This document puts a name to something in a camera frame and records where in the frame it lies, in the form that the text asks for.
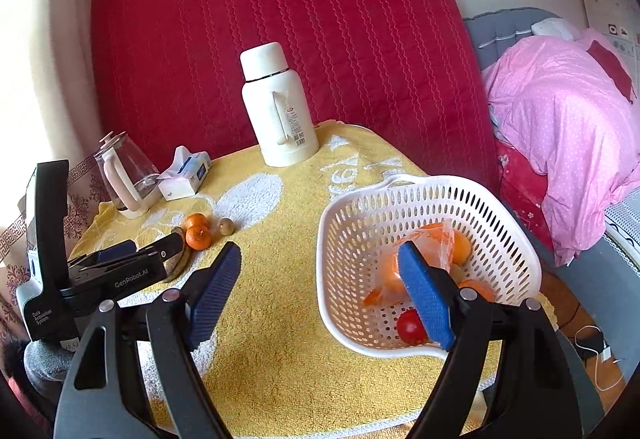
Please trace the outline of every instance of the pink bedding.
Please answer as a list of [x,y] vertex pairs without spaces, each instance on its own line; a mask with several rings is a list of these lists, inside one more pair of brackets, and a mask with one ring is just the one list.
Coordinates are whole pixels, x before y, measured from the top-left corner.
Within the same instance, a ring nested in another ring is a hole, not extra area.
[[525,38],[482,77],[501,132],[548,176],[542,212],[562,265],[640,185],[640,120],[600,65],[560,38]]

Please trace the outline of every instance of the wooden floor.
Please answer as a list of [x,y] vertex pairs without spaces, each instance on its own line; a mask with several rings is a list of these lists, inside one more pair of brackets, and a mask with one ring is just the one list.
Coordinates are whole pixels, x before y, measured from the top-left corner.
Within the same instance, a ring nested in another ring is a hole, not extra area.
[[[594,325],[593,319],[591,319],[586,311],[580,307],[578,300],[572,292],[569,291],[569,288],[564,284],[564,282],[549,271],[544,271],[544,269],[545,267],[543,266],[542,286],[540,287],[540,291],[555,307],[556,316],[558,317],[558,326],[562,333],[571,342],[573,342],[575,333],[582,329],[582,327],[585,325]],[[578,339],[586,338],[595,332],[597,332],[595,329],[584,329],[578,335]],[[616,358],[611,356],[611,358],[604,363],[598,360],[598,386],[603,389],[610,387],[620,379],[620,369],[613,363],[615,359]],[[587,373],[589,374],[592,383],[594,382],[595,361],[596,358],[590,358],[587,361]],[[620,381],[610,390],[602,391],[596,387],[605,412],[608,412],[613,406],[624,388],[624,380]]]

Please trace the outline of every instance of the tomato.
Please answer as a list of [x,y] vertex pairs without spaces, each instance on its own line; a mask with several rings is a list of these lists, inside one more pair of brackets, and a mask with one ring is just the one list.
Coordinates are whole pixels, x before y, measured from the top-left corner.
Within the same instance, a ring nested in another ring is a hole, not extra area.
[[409,309],[404,311],[396,322],[398,336],[407,345],[422,345],[429,341],[427,331],[420,321],[418,311]]

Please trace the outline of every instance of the pillow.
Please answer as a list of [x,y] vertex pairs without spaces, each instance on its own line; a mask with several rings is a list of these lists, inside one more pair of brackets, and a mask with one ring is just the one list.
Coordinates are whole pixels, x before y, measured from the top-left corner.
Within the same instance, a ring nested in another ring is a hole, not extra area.
[[600,67],[609,75],[609,78],[613,80],[620,94],[625,96],[626,101],[633,103],[631,95],[633,83],[631,77],[629,77],[626,70],[620,65],[620,61],[616,55],[595,40],[591,43],[591,47],[587,49],[587,52],[600,64]]
[[580,29],[564,18],[546,18],[542,22],[533,24],[531,32],[537,36],[555,36],[568,42],[575,42],[582,36]]

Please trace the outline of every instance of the white cable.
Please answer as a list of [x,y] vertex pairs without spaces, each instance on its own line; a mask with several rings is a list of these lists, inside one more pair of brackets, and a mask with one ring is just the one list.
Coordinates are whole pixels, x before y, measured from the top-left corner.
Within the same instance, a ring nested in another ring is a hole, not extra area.
[[[593,372],[593,384],[596,386],[596,389],[600,390],[600,392],[607,392],[607,390],[613,389],[613,387],[615,387],[618,383],[620,383],[620,381],[622,381],[622,379],[623,379],[623,376],[620,375],[620,379],[617,380],[610,387],[607,387],[606,389],[601,389],[600,388],[600,386],[598,385],[598,360],[600,359],[600,354],[597,351],[595,351],[594,349],[590,349],[589,347],[583,347],[582,345],[580,345],[578,343],[578,334],[580,332],[582,332],[583,330],[589,329],[589,328],[598,330],[602,334],[602,342],[605,343],[605,341],[604,341],[604,333],[600,330],[599,327],[596,327],[595,325],[585,325],[584,327],[579,329],[574,335],[575,346],[576,347],[580,347],[584,351],[592,352],[592,353],[594,353],[596,355],[596,366],[595,366],[595,369],[594,369],[594,372]],[[613,363],[616,364],[616,363],[618,363],[620,361],[622,361],[622,359],[615,359]]]

